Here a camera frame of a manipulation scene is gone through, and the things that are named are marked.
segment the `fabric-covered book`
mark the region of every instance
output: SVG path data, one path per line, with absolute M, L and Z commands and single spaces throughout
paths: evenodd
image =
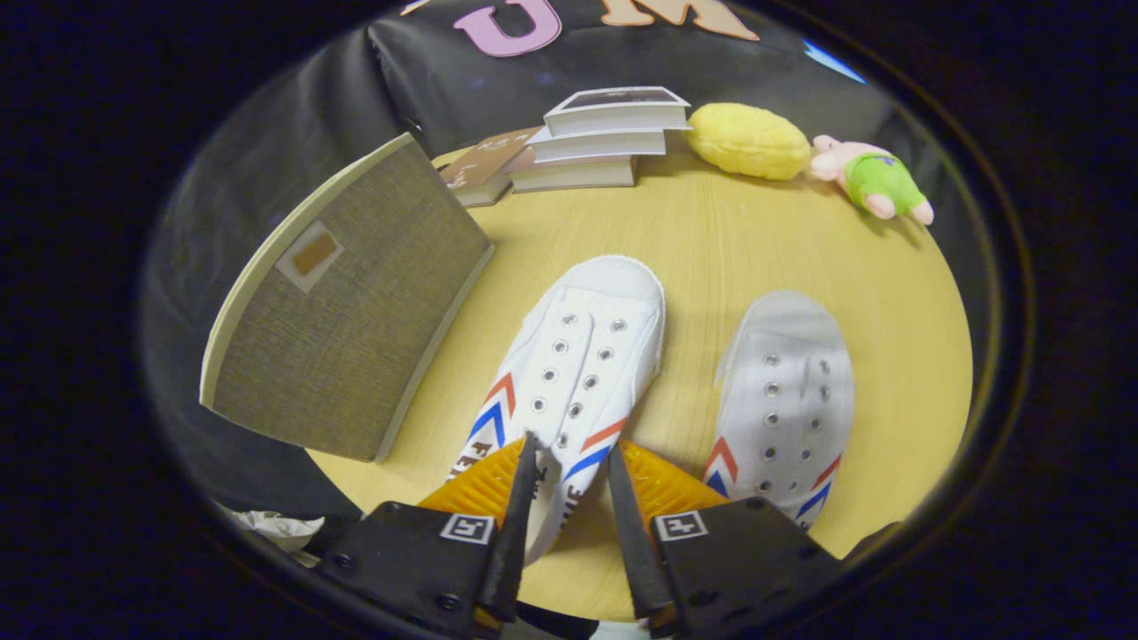
M 414 139 L 391 140 L 246 264 L 209 333 L 199 401 L 275 440 L 385 458 L 493 252 Z

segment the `green plush shirt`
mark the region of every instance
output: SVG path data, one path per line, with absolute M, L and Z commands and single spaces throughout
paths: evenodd
M 927 199 L 905 164 L 891 155 L 863 154 L 853 158 L 846 165 L 846 184 L 850 199 L 861 208 L 865 208 L 865 197 L 873 194 L 892 199 L 897 213 L 908 213 Z

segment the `stack of books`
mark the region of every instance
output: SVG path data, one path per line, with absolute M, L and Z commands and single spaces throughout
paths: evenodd
M 578 91 L 504 169 L 514 191 L 632 187 L 636 156 L 666 153 L 665 130 L 688 130 L 691 105 L 663 87 Z
M 487 138 L 440 172 L 467 207 L 518 192 L 632 187 L 636 156 L 663 155 L 665 130 L 688 130 L 691 105 L 663 87 L 578 91 L 545 114 L 545 125 Z

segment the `blue stripe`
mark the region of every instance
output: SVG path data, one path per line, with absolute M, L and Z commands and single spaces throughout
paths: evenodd
M 711 474 L 711 477 L 708 478 L 708 486 L 716 490 L 719 495 L 727 498 L 727 487 L 723 485 L 723 478 L 719 477 L 719 471 Z
M 801 518 L 802 514 L 809 511 L 810 507 L 814 507 L 815 504 L 817 504 L 819 500 L 822 500 L 823 502 L 825 502 L 826 495 L 830 494 L 830 485 L 832 485 L 832 484 L 834 484 L 833 481 L 827 482 L 826 486 L 822 487 L 822 491 L 819 491 L 818 493 L 816 493 L 814 495 L 814 498 L 811 498 L 811 499 L 807 500 L 806 502 L 803 502 L 802 503 L 802 508 L 798 510 L 798 515 L 794 516 L 794 519 Z
M 485 427 L 486 422 L 489 422 L 490 420 L 494 420 L 494 432 L 498 438 L 498 446 L 503 446 L 505 444 L 505 425 L 502 424 L 501 402 L 495 402 L 493 407 L 487 409 L 485 413 L 483 413 L 481 416 L 478 417 L 477 420 L 475 420 L 475 428 L 470 429 L 470 436 L 467 437 L 467 442 L 473 440 L 475 434 L 477 434 L 478 430 Z
M 593 453 L 589 453 L 585 458 L 582 458 L 580 460 L 577 461 L 576 465 L 572 466 L 571 469 L 569 469 L 569 473 L 566 474 L 566 477 L 563 477 L 561 479 L 561 482 L 564 482 L 564 481 L 569 479 L 570 476 L 572 476 L 577 471 L 584 469 L 585 467 L 589 467 L 589 466 L 593 466 L 593 465 L 599 465 L 601 462 L 601 460 L 604 460 L 604 457 L 608 456 L 608 454 L 609 454 L 609 448 L 605 446 L 604 449 L 597 450 L 597 451 L 595 451 Z

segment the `white sneaker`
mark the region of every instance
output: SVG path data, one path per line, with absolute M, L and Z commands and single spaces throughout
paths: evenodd
M 655 274 L 607 255 L 567 271 L 522 321 L 447 479 L 526 432 L 537 436 L 527 565 L 556 540 L 659 371 L 663 320 Z
M 724 353 L 720 380 L 703 482 L 731 500 L 761 495 L 809 528 L 853 422 L 853 375 L 838 323 L 802 294 L 767 294 Z

